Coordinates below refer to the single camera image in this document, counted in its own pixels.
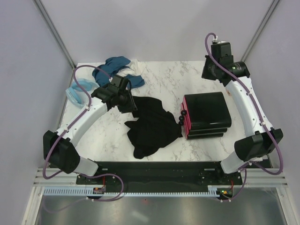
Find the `black t shirt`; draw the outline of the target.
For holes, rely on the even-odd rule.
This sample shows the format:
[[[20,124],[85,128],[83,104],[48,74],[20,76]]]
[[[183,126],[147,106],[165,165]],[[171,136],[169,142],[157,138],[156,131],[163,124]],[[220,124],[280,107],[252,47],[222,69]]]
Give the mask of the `black t shirt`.
[[[134,147],[133,156],[143,159],[182,137],[181,126],[174,115],[166,111],[162,101],[153,97],[133,97],[137,111],[135,121],[126,121],[127,136]]]

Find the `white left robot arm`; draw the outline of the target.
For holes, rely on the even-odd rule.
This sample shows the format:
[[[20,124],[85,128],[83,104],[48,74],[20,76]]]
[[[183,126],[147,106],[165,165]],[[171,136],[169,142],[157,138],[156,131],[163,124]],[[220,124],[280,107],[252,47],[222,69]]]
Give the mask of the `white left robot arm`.
[[[127,89],[97,88],[89,97],[87,105],[68,124],[44,134],[44,167],[50,163],[64,173],[81,173],[92,184],[99,184],[103,173],[98,164],[80,156],[75,148],[88,129],[111,108],[117,106],[121,113],[131,113],[137,108],[131,90]]]

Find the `black and pink drawer box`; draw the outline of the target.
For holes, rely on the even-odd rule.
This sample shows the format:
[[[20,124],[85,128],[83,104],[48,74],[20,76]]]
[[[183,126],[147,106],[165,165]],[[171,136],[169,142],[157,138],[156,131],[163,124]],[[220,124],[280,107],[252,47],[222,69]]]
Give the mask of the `black and pink drawer box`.
[[[179,124],[183,126],[187,140],[222,137],[232,125],[223,93],[184,95]]]

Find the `blue t shirt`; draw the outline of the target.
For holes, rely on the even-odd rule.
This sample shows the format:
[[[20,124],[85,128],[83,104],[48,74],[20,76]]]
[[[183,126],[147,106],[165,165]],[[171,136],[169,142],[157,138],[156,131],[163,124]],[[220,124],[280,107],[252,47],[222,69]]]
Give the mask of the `blue t shirt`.
[[[98,69],[93,70],[92,76],[99,86],[104,86],[105,84],[109,83],[110,77],[113,78],[115,75],[118,75],[118,72],[121,69],[124,69],[125,66],[130,62],[131,60],[124,56],[110,57],[105,61],[105,64],[98,66],[101,71]],[[125,78],[127,78],[131,82],[132,88],[139,88],[145,84],[145,80],[141,75],[127,75],[125,76]]]

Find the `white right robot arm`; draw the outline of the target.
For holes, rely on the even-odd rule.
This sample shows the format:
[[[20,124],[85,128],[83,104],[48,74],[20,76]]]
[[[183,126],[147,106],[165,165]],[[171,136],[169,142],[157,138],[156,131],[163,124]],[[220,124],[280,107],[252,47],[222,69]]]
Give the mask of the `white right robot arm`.
[[[250,73],[244,62],[234,62],[232,56],[224,56],[221,66],[210,56],[205,57],[202,78],[219,80],[231,93],[242,119],[245,137],[234,143],[234,151],[220,162],[221,169],[215,172],[215,180],[226,184],[232,174],[279,148],[283,138],[281,129],[275,129],[265,116],[255,95]]]

